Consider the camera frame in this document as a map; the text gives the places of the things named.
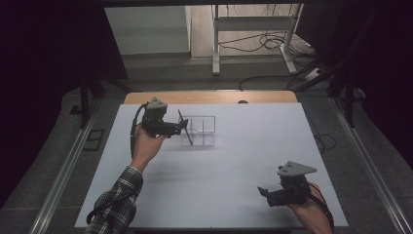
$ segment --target wrist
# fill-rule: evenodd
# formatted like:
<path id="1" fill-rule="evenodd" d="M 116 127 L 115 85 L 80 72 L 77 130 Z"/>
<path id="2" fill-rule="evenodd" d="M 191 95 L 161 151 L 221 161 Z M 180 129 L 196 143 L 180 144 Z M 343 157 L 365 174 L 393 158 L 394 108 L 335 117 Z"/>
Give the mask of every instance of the wrist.
<path id="1" fill-rule="evenodd" d="M 138 161 L 138 160 L 132 160 L 131 161 L 131 167 L 136 168 L 141 173 L 143 173 L 146 166 L 148 166 L 148 163 L 146 163 L 146 162 L 142 162 L 142 161 Z"/>

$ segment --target human hand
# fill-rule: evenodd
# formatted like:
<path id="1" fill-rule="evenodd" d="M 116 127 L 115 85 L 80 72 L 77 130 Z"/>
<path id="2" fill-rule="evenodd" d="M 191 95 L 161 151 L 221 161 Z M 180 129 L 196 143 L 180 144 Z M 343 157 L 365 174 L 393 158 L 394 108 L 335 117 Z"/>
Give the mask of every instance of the human hand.
<path id="1" fill-rule="evenodd" d="M 319 186 L 314 183 L 310 184 L 311 193 L 321 201 L 324 201 L 322 195 L 320 194 Z M 311 233 L 332 233 L 327 216 L 322 211 L 319 204 L 312 199 L 307 198 L 306 203 L 303 205 L 290 204 L 287 206 L 294 211 L 301 224 L 303 224 L 303 226 Z"/>
<path id="2" fill-rule="evenodd" d="M 131 166 L 143 173 L 148 163 L 158 154 L 167 136 L 150 137 L 140 128 L 140 125 L 137 126 L 134 135 L 135 144 Z"/>

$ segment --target plaid sleeve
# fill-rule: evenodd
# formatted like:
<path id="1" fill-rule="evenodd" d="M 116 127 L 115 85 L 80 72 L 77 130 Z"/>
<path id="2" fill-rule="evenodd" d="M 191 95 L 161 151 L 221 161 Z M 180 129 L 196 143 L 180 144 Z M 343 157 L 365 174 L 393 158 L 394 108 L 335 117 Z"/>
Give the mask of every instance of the plaid sleeve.
<path id="1" fill-rule="evenodd" d="M 136 204 L 134 202 L 139 195 L 142 184 L 142 174 L 136 168 L 128 166 L 113 187 L 100 195 L 94 203 L 94 207 L 113 201 L 113 199 L 132 191 L 135 191 L 135 193 L 130 198 L 96 214 L 86 229 L 86 233 L 125 233 L 136 214 Z"/>

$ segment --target black cable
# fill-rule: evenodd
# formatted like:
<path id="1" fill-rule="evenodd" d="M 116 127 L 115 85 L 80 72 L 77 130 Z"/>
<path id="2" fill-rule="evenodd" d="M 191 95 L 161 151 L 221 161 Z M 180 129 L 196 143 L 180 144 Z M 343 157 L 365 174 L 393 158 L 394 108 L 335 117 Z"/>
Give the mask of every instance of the black cable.
<path id="1" fill-rule="evenodd" d="M 116 199 L 113 199 L 113 200 L 110 201 L 110 202 L 107 202 L 107 203 L 105 203 L 105 204 L 102 204 L 102 205 L 96 207 L 96 208 L 95 208 L 93 211 L 91 211 L 91 212 L 88 214 L 88 216 L 86 217 L 86 223 L 87 223 L 88 225 L 91 224 L 92 218 L 93 218 L 97 213 L 99 213 L 99 212 L 101 212 L 101 211 L 109 208 L 110 206 L 115 205 L 116 203 L 122 202 L 122 201 L 130 198 L 130 196 L 132 196 L 132 195 L 135 194 L 135 193 L 137 193 L 137 191 L 131 191 L 130 193 L 127 193 L 127 194 L 125 194 L 125 195 L 123 195 L 123 196 L 121 196 L 121 197 L 118 197 L 118 198 L 116 198 Z"/>
<path id="2" fill-rule="evenodd" d="M 235 4 L 234 4 L 234 12 L 235 12 L 235 14 L 237 14 L 237 15 L 238 15 L 238 12 L 237 12 L 237 10 L 235 10 Z"/>
<path id="3" fill-rule="evenodd" d="M 300 65 L 300 66 L 307 66 L 308 64 L 310 64 L 310 63 L 308 63 L 308 64 L 303 64 L 303 63 L 300 63 L 300 62 L 298 62 L 297 61 L 297 58 L 314 58 L 313 56 L 310 56 L 310 55 L 305 55 L 305 56 L 293 56 L 292 57 L 292 59 L 294 60 L 294 63 L 295 64 L 297 64 L 297 65 Z"/>
<path id="4" fill-rule="evenodd" d="M 136 114 L 134 115 L 134 118 L 131 122 L 131 156 L 132 157 L 133 157 L 133 153 L 134 153 L 134 142 L 135 142 L 134 132 L 136 130 L 137 116 L 139 116 L 140 110 L 143 107 L 146 107 L 146 106 L 147 106 L 147 103 L 142 104 L 142 105 L 139 106 L 139 108 L 137 109 Z"/>
<path id="5" fill-rule="evenodd" d="M 307 66 L 301 69 L 294 77 L 288 82 L 285 86 L 285 90 L 294 91 L 292 88 L 293 86 L 297 87 L 300 82 L 302 82 L 305 77 L 315 68 L 317 68 L 320 64 L 319 58 L 315 58 L 312 62 L 310 62 Z"/>
<path id="6" fill-rule="evenodd" d="M 239 39 L 235 39 L 235 40 L 231 40 L 231 41 L 220 42 L 219 44 L 227 44 L 227 43 L 231 43 L 231 42 L 238 42 L 238 41 L 243 41 L 243 40 L 254 38 L 254 37 L 259 37 L 259 36 L 262 37 L 262 36 L 271 35 L 271 34 L 275 34 L 275 33 L 277 33 L 277 32 L 260 33 L 260 34 L 256 34 L 256 35 L 253 35 L 253 36 L 243 37 L 243 38 L 239 38 Z"/>
<path id="7" fill-rule="evenodd" d="M 213 28 L 215 28 L 215 19 L 213 18 L 213 9 L 212 9 L 212 5 L 210 5 L 210 15 L 212 16 L 212 25 L 213 25 Z"/>
<path id="8" fill-rule="evenodd" d="M 273 9 L 272 15 L 274 15 L 274 12 L 276 11 L 276 7 L 277 7 L 277 4 L 274 4 L 274 9 Z"/>
<path id="9" fill-rule="evenodd" d="M 256 49 L 253 49 L 253 50 L 243 50 L 243 49 L 236 48 L 236 47 L 223 46 L 223 45 L 221 45 L 220 43 L 218 43 L 218 45 L 219 45 L 220 47 L 222 47 L 222 48 L 233 49 L 233 50 L 241 51 L 241 52 L 255 52 L 255 51 L 258 51 L 259 49 L 261 49 L 261 48 L 264 47 L 264 45 L 261 45 L 260 47 L 258 47 L 258 48 L 256 48 Z"/>
<path id="10" fill-rule="evenodd" d="M 295 47 L 292 44 L 289 44 L 289 51 L 293 54 L 293 55 L 298 55 L 298 56 L 308 56 L 308 57 L 316 57 L 317 54 L 307 54 L 307 53 L 302 53 L 299 52 L 297 49 L 295 49 Z"/>
<path id="11" fill-rule="evenodd" d="M 137 123 L 137 117 L 139 116 L 140 111 L 142 110 L 143 107 L 145 107 L 147 104 L 142 104 L 139 106 L 139 108 L 136 111 L 136 114 L 134 115 L 133 120 L 131 121 L 131 156 L 133 157 L 133 150 L 134 150 L 134 132 L 136 130 L 136 123 Z M 116 199 L 113 199 L 110 202 L 107 202 L 105 204 L 102 204 L 98 207 L 96 207 L 95 209 L 93 209 L 87 216 L 86 218 L 86 223 L 89 225 L 92 221 L 92 218 L 99 213 L 100 211 L 118 203 L 118 202 L 122 202 L 126 199 L 128 199 L 131 195 L 133 195 L 134 193 L 136 193 L 137 191 L 131 191 L 128 194 L 125 194 L 121 197 L 118 197 Z"/>
<path id="12" fill-rule="evenodd" d="M 314 139 L 316 140 L 316 144 L 317 143 L 321 144 L 321 147 L 319 147 L 319 154 L 324 153 L 325 150 L 333 149 L 337 144 L 336 139 L 333 136 L 328 135 L 328 134 L 320 134 L 319 130 L 317 129 L 316 124 L 313 122 L 313 119 L 310 117 L 309 112 L 306 110 L 306 108 L 304 108 L 304 106 L 303 106 L 303 110 L 304 110 L 304 113 L 306 114 L 307 119 L 309 120 L 310 128 L 311 128 L 311 126 L 313 126 L 313 129 L 316 132 L 314 134 Z M 330 147 L 326 147 L 324 140 L 322 140 L 322 137 L 330 137 L 333 140 L 333 145 L 330 146 Z"/>
<path id="13" fill-rule="evenodd" d="M 267 12 L 267 16 L 268 16 L 268 10 L 270 9 L 270 4 L 267 4 L 267 7 L 265 8 L 264 12 L 261 13 L 261 16 Z"/>
<path id="14" fill-rule="evenodd" d="M 313 186 L 313 187 L 319 192 L 319 195 L 321 196 L 322 200 L 324 200 L 324 202 L 323 202 L 322 200 L 320 200 L 318 197 L 316 197 L 316 196 L 313 195 L 313 194 L 310 194 L 310 195 L 308 196 L 311 200 L 315 201 L 315 202 L 319 205 L 319 207 L 322 209 L 322 211 L 324 212 L 324 214 L 325 214 L 325 216 L 327 217 L 328 222 L 329 222 L 329 224 L 330 224 L 331 232 L 334 233 L 334 218 L 333 218 L 333 214 L 331 213 L 330 209 L 328 208 L 327 203 L 325 202 L 324 197 L 322 196 L 321 192 L 320 192 L 314 185 L 312 185 L 311 183 L 308 183 L 308 184 L 311 185 L 311 186 Z"/>
<path id="15" fill-rule="evenodd" d="M 317 191 L 317 192 L 319 193 L 319 195 L 321 196 L 323 202 L 326 203 L 324 197 L 322 196 L 321 191 L 320 191 L 315 185 L 313 185 L 312 183 L 308 183 L 308 184 L 309 184 L 310 186 L 312 186 L 313 188 L 316 189 L 316 191 Z"/>
<path id="16" fill-rule="evenodd" d="M 281 37 L 277 36 L 277 34 L 276 34 L 276 35 L 271 35 L 271 34 L 273 34 L 273 33 L 277 33 L 277 32 L 269 33 L 269 32 L 267 31 L 267 32 L 266 32 L 262 37 L 260 37 L 260 39 L 259 39 L 259 43 L 261 44 L 261 46 L 264 46 L 264 47 L 265 47 L 266 49 L 268 49 L 268 50 L 273 50 L 273 49 L 279 48 L 279 47 L 282 45 L 282 43 L 283 43 L 283 40 L 281 39 Z M 273 46 L 273 47 L 268 46 L 267 43 L 269 43 L 269 42 L 275 43 L 276 46 Z"/>
<path id="17" fill-rule="evenodd" d="M 289 11 L 288 11 L 288 16 L 289 14 L 291 14 L 291 9 L 292 9 L 292 4 L 289 5 Z"/>
<path id="18" fill-rule="evenodd" d="M 252 77 L 248 77 L 243 79 L 242 81 L 240 81 L 240 83 L 238 84 L 238 88 L 240 89 L 240 91 L 243 91 L 244 89 L 242 88 L 242 84 L 245 83 L 246 81 L 252 80 L 252 79 L 258 79 L 258 78 L 276 78 L 276 77 L 291 77 L 288 75 L 269 75 L 269 76 L 252 76 Z"/>

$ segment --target white board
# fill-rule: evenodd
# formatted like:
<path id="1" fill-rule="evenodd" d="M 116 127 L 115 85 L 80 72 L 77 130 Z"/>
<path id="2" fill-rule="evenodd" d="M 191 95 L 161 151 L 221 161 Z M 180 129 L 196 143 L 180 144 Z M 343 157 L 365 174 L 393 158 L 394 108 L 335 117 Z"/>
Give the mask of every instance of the white board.
<path id="1" fill-rule="evenodd" d="M 76 227 L 87 226 L 96 198 L 130 164 L 137 108 L 121 105 Z M 215 116 L 215 145 L 182 146 L 181 136 L 166 139 L 145 169 L 130 227 L 300 228 L 289 208 L 270 208 L 257 190 L 282 189 L 277 170 L 287 161 L 318 169 L 307 180 L 320 186 L 335 225 L 348 226 L 300 103 L 171 104 L 164 120 L 176 123 L 177 109 Z"/>

